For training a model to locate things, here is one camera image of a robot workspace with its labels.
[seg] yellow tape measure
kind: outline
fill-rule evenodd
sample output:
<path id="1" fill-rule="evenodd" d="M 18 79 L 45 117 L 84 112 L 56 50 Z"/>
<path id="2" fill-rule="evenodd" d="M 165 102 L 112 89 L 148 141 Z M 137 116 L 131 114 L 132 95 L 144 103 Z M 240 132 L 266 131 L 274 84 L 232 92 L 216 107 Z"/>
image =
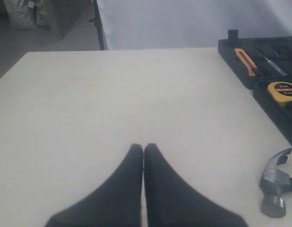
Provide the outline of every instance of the yellow tape measure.
<path id="1" fill-rule="evenodd" d="M 273 82 L 269 84 L 268 91 L 281 107 L 292 101 L 292 83 Z"/>

